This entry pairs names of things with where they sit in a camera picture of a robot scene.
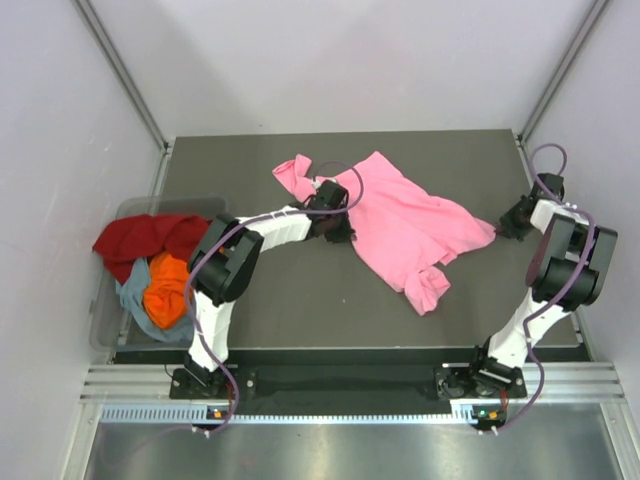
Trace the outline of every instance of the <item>pink cloth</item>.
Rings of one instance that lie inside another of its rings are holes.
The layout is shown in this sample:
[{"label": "pink cloth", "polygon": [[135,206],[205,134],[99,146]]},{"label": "pink cloth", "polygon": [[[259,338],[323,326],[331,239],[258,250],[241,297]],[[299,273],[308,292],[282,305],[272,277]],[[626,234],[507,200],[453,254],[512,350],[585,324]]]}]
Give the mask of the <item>pink cloth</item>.
[{"label": "pink cloth", "polygon": [[[315,193],[305,174],[311,159],[297,155],[273,170],[273,175],[299,201]],[[474,218],[460,205],[432,197],[406,179],[381,153],[355,165],[364,179],[361,202],[349,211],[356,231],[353,246],[360,258],[395,291],[404,292],[420,315],[433,310],[450,287],[433,265],[444,265],[459,254],[485,247],[494,228]],[[336,180],[351,199],[360,191],[353,171]]]}]

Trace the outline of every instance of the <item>clear plastic container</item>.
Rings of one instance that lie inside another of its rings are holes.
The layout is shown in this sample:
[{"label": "clear plastic container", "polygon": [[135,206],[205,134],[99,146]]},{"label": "clear plastic container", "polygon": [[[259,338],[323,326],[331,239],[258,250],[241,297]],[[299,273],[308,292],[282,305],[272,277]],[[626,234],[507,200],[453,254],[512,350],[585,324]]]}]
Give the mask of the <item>clear plastic container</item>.
[{"label": "clear plastic container", "polygon": [[[116,219],[144,213],[167,213],[200,215],[212,220],[216,215],[227,212],[228,207],[228,201],[219,195],[132,198],[120,205]],[[189,347],[186,343],[159,342],[144,333],[132,315],[120,305],[115,279],[106,269],[100,279],[92,313],[89,341],[98,352],[175,350]]]}]

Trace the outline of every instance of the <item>white wall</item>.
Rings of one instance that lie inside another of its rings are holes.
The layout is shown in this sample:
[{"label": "white wall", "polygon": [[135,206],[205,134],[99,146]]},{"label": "white wall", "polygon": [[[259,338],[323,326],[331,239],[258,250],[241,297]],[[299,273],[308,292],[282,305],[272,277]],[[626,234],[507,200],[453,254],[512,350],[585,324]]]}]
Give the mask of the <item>white wall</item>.
[{"label": "white wall", "polygon": [[93,0],[166,136],[514,128],[588,0]]},{"label": "white wall", "polygon": [[158,150],[69,0],[0,15],[0,477],[54,478],[90,358],[91,245]]},{"label": "white wall", "polygon": [[[612,359],[640,424],[640,3],[612,2],[567,83],[535,132],[532,147],[569,152],[567,198],[619,231],[604,290],[587,310],[598,350]],[[551,161],[549,155],[541,157]]]}]

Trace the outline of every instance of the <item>gray floor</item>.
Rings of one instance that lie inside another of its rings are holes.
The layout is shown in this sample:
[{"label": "gray floor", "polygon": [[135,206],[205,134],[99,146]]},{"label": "gray floor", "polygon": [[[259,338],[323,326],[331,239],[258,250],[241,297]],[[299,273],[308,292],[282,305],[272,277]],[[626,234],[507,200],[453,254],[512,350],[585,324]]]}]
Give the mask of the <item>gray floor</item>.
[{"label": "gray floor", "polygon": [[[280,208],[292,197],[271,175],[303,153],[314,165],[357,163],[381,151],[432,195],[495,222],[529,190],[510,131],[388,132],[178,138],[164,194],[219,193],[232,213]],[[323,170],[323,174],[338,171]],[[420,317],[359,259],[351,245],[287,245],[260,258],[239,300],[231,347],[455,347],[482,343],[502,328],[525,293],[539,236],[497,239],[443,267],[452,286]],[[570,320],[545,345],[576,345]]]},{"label": "gray floor", "polygon": [[597,405],[538,406],[498,437],[466,425],[237,425],[205,440],[185,427],[130,456],[166,427],[100,425],[85,480],[622,480]]}]

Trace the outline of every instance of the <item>folded clothes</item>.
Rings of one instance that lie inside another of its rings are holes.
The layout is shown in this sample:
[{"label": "folded clothes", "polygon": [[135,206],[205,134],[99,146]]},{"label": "folded clothes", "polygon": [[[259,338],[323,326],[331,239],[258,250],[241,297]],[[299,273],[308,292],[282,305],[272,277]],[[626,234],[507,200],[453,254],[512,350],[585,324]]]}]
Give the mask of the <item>folded clothes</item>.
[{"label": "folded clothes", "polygon": [[184,288],[189,279],[187,262],[169,252],[156,255],[149,262],[151,284],[142,301],[151,321],[162,329],[173,327],[187,313]]},{"label": "folded clothes", "polygon": [[189,261],[209,228],[197,215],[137,215],[114,220],[102,231],[93,250],[104,266],[123,284],[138,258],[152,257],[167,250],[173,257]]},{"label": "folded clothes", "polygon": [[193,340],[193,322],[188,316],[183,315],[177,319],[172,328],[166,330],[158,327],[149,318],[143,302],[145,290],[151,284],[151,271],[146,259],[138,258],[134,261],[131,275],[124,284],[120,284],[117,280],[115,282],[116,293],[120,296],[120,305],[131,312],[133,319],[144,333],[160,342]]},{"label": "folded clothes", "polygon": [[[304,201],[315,193],[304,176],[310,167],[311,160],[298,155],[273,174]],[[420,315],[433,310],[450,287],[433,265],[446,265],[461,253],[487,246],[495,238],[494,228],[460,205],[429,195],[379,152],[355,168],[364,180],[364,196],[349,211],[356,252],[394,290],[404,292]],[[353,171],[336,180],[357,198],[360,184]]]}]

